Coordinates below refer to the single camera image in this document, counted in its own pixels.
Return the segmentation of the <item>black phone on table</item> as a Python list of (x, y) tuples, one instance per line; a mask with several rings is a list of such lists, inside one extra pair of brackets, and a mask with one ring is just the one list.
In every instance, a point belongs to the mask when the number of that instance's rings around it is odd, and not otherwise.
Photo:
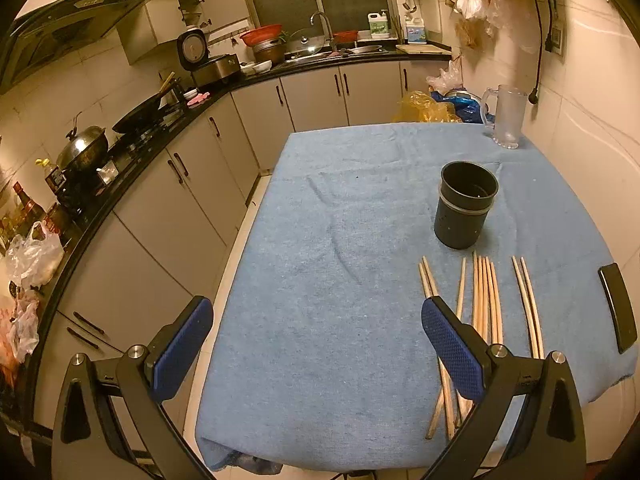
[(601, 266), (598, 275), (610, 307), (618, 353), (624, 354), (638, 338), (628, 290), (616, 262)]

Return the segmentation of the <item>wooden chopstick seven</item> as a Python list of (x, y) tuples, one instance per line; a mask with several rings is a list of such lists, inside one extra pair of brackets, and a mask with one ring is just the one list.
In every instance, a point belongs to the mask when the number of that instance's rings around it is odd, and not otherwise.
[(499, 287), (496, 275), (496, 269), (494, 263), (489, 263), (489, 276), (490, 276), (490, 301), (491, 301), (491, 338), (494, 344), (503, 343), (503, 329), (502, 329), (502, 317), (501, 306), (499, 297)]

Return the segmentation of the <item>wooden chopstick six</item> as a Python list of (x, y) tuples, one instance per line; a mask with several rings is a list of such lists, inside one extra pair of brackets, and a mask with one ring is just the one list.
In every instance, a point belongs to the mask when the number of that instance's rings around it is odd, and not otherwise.
[(494, 283), (492, 282), (491, 265), (488, 257), (485, 258), (486, 295), (487, 295), (487, 331), (493, 344), (498, 341), (497, 321), (495, 314)]

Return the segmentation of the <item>wooden chopstick eight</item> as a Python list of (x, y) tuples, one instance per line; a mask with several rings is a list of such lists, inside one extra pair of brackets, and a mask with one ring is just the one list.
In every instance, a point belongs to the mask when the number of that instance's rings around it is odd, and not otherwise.
[(539, 359), (540, 355), (539, 355), (539, 349), (538, 349), (537, 333), (534, 325), (532, 308), (530, 307), (530, 303), (529, 303), (528, 292), (524, 283), (524, 278), (523, 278), (520, 266), (518, 265), (518, 260), (516, 260), (515, 256), (512, 256), (511, 261), (514, 269), (516, 282), (518, 283), (518, 290), (520, 291), (520, 295), (521, 295), (523, 310), (525, 313), (528, 336), (529, 336), (530, 352), (532, 352), (532, 357), (534, 359)]

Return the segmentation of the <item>rice cooker open lid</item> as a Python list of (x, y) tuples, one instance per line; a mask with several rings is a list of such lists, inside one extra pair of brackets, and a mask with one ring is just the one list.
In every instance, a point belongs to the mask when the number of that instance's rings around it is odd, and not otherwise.
[(235, 54), (212, 55), (204, 32), (197, 27), (188, 28), (177, 38), (180, 65), (191, 74), (198, 88), (217, 84), (231, 84), (242, 75)]

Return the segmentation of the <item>black wok pan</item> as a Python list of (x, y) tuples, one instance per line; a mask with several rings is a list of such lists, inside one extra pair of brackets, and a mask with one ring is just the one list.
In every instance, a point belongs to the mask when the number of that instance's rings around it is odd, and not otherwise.
[(152, 127), (160, 117), (160, 102), (166, 94), (175, 87), (178, 79), (174, 72), (170, 72), (155, 94), (130, 110), (113, 126), (113, 131), (123, 136), (127, 134), (144, 133)]

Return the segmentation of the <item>wooden chopstick four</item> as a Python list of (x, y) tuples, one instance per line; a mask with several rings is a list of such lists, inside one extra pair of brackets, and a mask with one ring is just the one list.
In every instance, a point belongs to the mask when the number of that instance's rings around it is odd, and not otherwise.
[(478, 263), (477, 253), (473, 252), (473, 327), (478, 330), (478, 321), (482, 313), (480, 306), (480, 264)]

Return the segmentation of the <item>wooden chopstick one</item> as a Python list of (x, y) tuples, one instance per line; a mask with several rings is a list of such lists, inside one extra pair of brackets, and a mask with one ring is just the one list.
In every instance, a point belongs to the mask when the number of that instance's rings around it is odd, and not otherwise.
[(442, 316), (442, 312), (440, 312), (440, 307), (436, 302), (436, 296), (428, 296), (426, 276), (421, 261), (419, 263), (419, 272), (425, 294), (425, 301), (422, 307), (423, 329), (427, 338), (431, 341), (433, 348), (438, 351), (440, 349), (438, 345), (440, 343), (439, 335), (444, 327), (445, 318)]

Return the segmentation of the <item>glass pot lid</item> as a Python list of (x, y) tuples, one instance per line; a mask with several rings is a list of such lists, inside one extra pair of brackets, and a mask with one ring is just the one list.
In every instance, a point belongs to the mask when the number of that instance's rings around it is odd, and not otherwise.
[(322, 50), (326, 36), (313, 35), (310, 28), (296, 30), (286, 40), (286, 53), (292, 55), (312, 55)]

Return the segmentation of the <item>yellow plastic bag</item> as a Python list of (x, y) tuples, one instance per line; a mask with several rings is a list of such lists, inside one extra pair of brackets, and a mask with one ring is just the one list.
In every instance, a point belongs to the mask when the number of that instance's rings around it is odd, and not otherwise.
[(399, 101), (393, 122), (462, 122), (451, 103), (437, 102), (422, 91), (411, 91)]

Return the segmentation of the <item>wooden chopstick two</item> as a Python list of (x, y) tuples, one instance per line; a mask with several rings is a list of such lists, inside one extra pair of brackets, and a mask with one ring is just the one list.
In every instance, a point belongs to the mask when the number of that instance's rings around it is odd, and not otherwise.
[[(423, 256), (421, 258), (421, 262), (426, 276), (426, 287), (428, 296), (438, 296), (436, 281), (431, 271), (430, 265), (428, 264), (427, 258)], [(446, 436), (448, 440), (451, 440), (460, 426), (458, 401), (456, 393), (454, 392), (454, 385), (452, 384), (451, 377), (449, 376), (445, 365), (442, 364), (442, 360), (438, 360), (438, 371), (440, 377), (440, 393), (442, 394), (442, 400), (436, 402), (436, 408), (434, 409), (434, 415), (432, 416), (432, 421), (430, 422), (430, 429), (427, 430), (427, 435), (429, 437), (434, 436), (439, 421), (439, 413), (444, 412)]]

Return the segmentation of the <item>black chopstick holder cup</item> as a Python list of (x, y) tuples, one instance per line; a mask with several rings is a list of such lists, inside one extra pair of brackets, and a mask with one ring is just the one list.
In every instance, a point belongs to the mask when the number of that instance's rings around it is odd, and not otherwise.
[(473, 246), (498, 191), (494, 174), (474, 162), (456, 160), (443, 166), (434, 220), (434, 232), (442, 244), (452, 249)]

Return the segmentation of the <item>wooden chopstick five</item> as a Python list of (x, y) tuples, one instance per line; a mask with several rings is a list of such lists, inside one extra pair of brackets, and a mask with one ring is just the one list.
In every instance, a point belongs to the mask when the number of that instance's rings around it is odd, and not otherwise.
[(478, 332), (487, 340), (487, 289), (485, 259), (478, 256)]

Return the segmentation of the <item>wooden chopstick three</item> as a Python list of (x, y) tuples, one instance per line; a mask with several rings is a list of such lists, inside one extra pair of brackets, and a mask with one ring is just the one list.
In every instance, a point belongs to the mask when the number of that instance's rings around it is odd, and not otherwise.
[[(463, 257), (461, 260), (460, 278), (456, 301), (456, 315), (458, 318), (462, 318), (465, 279), (466, 258)], [(438, 372), (440, 379), (440, 390), (430, 423), (427, 427), (425, 439), (431, 440), (434, 438), (440, 421), (440, 416), (444, 416), (445, 434), (447, 440), (450, 441), (454, 437), (457, 429), (462, 424), (465, 409), (465, 400), (462, 399), (461, 394), (457, 392), (456, 388), (454, 388), (452, 379), (446, 371), (444, 364), (442, 364), (442, 361), (438, 361)]]

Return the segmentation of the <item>wooden chopstick nine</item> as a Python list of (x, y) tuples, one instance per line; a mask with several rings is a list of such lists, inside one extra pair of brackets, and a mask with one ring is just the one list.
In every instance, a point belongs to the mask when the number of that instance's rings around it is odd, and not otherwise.
[(530, 310), (532, 311), (532, 317), (533, 317), (535, 333), (536, 333), (536, 338), (537, 338), (537, 347), (538, 347), (539, 359), (543, 359), (544, 358), (544, 337), (542, 336), (542, 330), (541, 330), (541, 326), (540, 326), (540, 318), (539, 318), (539, 313), (538, 313), (537, 301), (536, 301), (535, 293), (534, 293), (534, 289), (533, 289), (533, 282), (532, 282), (532, 279), (530, 278), (529, 270), (528, 270), (528, 267), (527, 267), (527, 264), (526, 264), (526, 260), (525, 260), (524, 257), (521, 257), (521, 266), (522, 266), (522, 270), (524, 272), (524, 280), (525, 280), (525, 285), (526, 285), (526, 289), (527, 289), (527, 295), (528, 295), (528, 299), (529, 299)]

